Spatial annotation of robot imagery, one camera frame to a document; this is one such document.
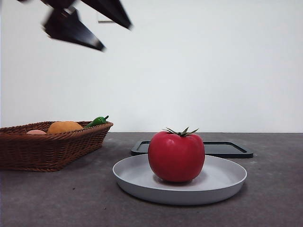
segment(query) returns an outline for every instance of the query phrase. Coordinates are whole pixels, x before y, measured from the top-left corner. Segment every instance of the gray table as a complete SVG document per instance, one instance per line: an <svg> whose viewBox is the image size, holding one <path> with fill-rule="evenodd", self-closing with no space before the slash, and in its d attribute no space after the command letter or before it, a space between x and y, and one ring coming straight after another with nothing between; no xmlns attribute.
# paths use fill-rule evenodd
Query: gray table
<svg viewBox="0 0 303 227"><path fill-rule="evenodd" d="M200 133L254 151L238 194L203 206L170 206L123 192L112 166L153 133L109 133L103 147L54 173L1 171L2 227L303 226L303 134Z"/></svg>

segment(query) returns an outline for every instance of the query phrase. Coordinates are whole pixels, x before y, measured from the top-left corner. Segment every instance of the tomato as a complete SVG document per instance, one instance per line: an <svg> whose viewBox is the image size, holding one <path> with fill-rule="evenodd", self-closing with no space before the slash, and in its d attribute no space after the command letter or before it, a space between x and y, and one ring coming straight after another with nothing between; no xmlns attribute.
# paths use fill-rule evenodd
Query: tomato
<svg viewBox="0 0 303 227"><path fill-rule="evenodd" d="M180 136L180 132L172 132L161 131L151 139L148 147L150 167L158 177L166 181L193 180L200 174L204 164L203 141L196 134Z"/></svg>

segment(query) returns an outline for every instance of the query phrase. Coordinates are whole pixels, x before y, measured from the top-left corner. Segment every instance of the plate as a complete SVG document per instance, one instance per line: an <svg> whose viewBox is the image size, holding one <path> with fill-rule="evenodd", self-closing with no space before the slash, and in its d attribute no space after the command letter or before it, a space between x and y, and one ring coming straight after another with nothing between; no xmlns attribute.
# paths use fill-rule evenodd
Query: plate
<svg viewBox="0 0 303 227"><path fill-rule="evenodd" d="M137 155L117 162L113 173L127 193L151 202L170 205L202 205L225 200L242 187L246 170L230 160L205 156L201 173L186 183L166 182L150 168L148 155Z"/></svg>

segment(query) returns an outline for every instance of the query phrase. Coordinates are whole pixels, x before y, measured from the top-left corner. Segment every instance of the green pepper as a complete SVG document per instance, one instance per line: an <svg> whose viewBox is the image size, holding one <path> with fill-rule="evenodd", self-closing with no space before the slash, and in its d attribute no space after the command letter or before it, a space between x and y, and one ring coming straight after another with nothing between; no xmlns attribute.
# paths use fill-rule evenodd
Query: green pepper
<svg viewBox="0 0 303 227"><path fill-rule="evenodd" d="M108 118L108 115L106 117L97 117L91 123L89 123L88 125L84 126L84 128L86 129L86 128L89 128L89 127L105 124L107 118Z"/></svg>

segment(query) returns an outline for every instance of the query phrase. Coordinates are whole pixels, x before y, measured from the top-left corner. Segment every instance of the wicker basket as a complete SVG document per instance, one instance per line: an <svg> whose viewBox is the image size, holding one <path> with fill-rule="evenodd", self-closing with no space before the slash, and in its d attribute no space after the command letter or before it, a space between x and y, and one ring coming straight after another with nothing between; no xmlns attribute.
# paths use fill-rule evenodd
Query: wicker basket
<svg viewBox="0 0 303 227"><path fill-rule="evenodd" d="M29 135L29 130L47 131L53 122L0 128L0 169L54 172L102 147L113 123L65 133ZM85 126L90 122L78 122Z"/></svg>

